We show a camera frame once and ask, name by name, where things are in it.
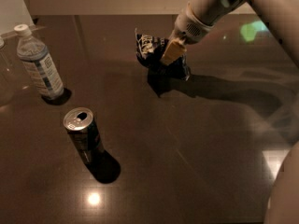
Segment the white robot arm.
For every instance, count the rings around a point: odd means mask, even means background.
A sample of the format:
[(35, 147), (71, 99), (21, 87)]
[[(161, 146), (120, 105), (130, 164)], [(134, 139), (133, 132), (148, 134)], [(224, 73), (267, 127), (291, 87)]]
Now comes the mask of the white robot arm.
[[(186, 44), (200, 42), (213, 25), (229, 12), (249, 4), (292, 61), (299, 67), (299, 0), (190, 0), (178, 15), (164, 53), (171, 63)], [(263, 224), (298, 224), (299, 143), (283, 159), (267, 199)]]

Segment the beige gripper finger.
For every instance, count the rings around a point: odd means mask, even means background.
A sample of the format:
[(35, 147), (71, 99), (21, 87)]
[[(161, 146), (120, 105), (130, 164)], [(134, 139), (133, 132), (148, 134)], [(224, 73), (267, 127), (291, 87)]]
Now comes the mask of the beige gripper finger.
[(176, 38), (168, 42), (164, 54), (160, 60), (163, 65), (169, 65), (176, 61), (187, 51), (183, 41)]

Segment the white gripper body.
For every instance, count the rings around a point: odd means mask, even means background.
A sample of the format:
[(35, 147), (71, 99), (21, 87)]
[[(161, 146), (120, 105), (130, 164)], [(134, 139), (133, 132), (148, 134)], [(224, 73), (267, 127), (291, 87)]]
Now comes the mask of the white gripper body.
[(170, 39), (179, 40), (185, 45), (198, 43), (213, 28), (209, 19), (207, 6), (188, 3), (178, 14)]

